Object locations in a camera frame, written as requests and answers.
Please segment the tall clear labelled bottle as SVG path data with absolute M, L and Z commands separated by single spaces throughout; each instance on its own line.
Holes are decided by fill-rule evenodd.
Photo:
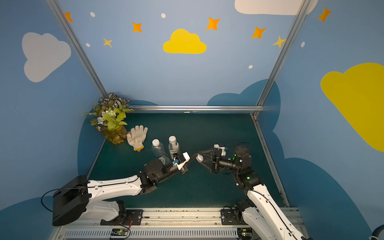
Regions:
M 172 157 L 172 160 L 180 154 L 180 145 L 178 142 L 175 144 L 169 142 L 169 151 Z

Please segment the white bottle cap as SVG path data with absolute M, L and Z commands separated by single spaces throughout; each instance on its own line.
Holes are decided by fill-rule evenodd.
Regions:
M 204 160 L 204 157 L 203 157 L 202 155 L 198 154 L 197 157 L 196 157 L 196 159 L 197 159 L 197 161 L 198 161 L 199 163 L 202 163 L 203 160 Z
M 159 141 L 158 139 L 154 139 L 154 140 L 152 141 L 152 145 L 153 145 L 154 147 L 158 147 L 158 146 L 160 145 L 160 141 Z
M 176 137 L 175 136 L 170 136 L 169 137 L 169 142 L 175 144 L 177 142 Z

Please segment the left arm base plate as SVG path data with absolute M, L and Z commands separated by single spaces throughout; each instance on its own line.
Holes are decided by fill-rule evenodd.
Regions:
M 101 220 L 101 226 L 140 226 L 143 219 L 143 210 L 133 209 L 125 210 L 125 212 L 119 213 L 119 215 L 113 220 L 106 221 Z

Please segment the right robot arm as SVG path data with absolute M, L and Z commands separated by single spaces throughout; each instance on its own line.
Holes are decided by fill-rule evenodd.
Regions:
M 238 146 L 232 158 L 225 147 L 201 151 L 197 161 L 211 173 L 225 169 L 232 172 L 236 185 L 249 200 L 237 206 L 245 224 L 262 240 L 306 240 L 286 217 L 268 191 L 267 186 L 252 168 L 252 156 L 245 146 Z

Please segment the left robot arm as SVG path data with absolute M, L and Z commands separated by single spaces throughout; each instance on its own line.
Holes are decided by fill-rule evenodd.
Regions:
M 153 192 L 158 183 L 179 172 L 185 173 L 192 159 L 201 161 L 203 158 L 183 153 L 175 154 L 168 164 L 153 159 L 143 172 L 123 179 L 95 181 L 77 176 L 54 193 L 52 225 L 60 227 L 79 219 L 99 219 L 101 225 L 118 225 L 127 213 L 124 203 L 115 198 Z

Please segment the round clear plastic bottle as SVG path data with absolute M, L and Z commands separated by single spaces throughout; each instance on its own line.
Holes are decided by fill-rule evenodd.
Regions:
M 164 146 L 161 142 L 160 142 L 160 145 L 158 147 L 154 147 L 152 145 L 152 152 L 156 158 L 158 158 L 164 165 L 166 165 L 167 156 L 166 156 L 166 153 L 164 151 Z

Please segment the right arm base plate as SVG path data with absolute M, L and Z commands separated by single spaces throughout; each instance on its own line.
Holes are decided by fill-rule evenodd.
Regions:
M 224 208 L 220 210 L 221 222 L 224 226 L 229 225 L 246 225 L 243 220 L 242 213 L 237 209 Z

